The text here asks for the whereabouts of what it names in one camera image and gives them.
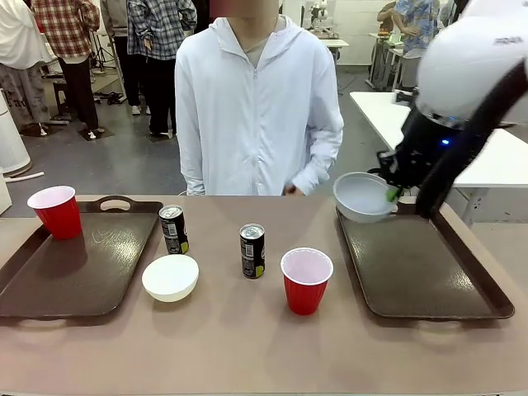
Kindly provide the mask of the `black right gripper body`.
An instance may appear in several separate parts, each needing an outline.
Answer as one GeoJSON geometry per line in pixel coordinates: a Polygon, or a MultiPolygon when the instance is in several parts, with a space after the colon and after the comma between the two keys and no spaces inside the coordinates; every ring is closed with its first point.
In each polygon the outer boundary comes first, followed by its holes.
{"type": "Polygon", "coordinates": [[[443,125],[438,119],[411,108],[396,148],[379,151],[377,172],[388,184],[426,189],[426,196],[445,197],[454,180],[483,150],[493,132],[493,116],[479,109],[460,125],[443,125]]]}

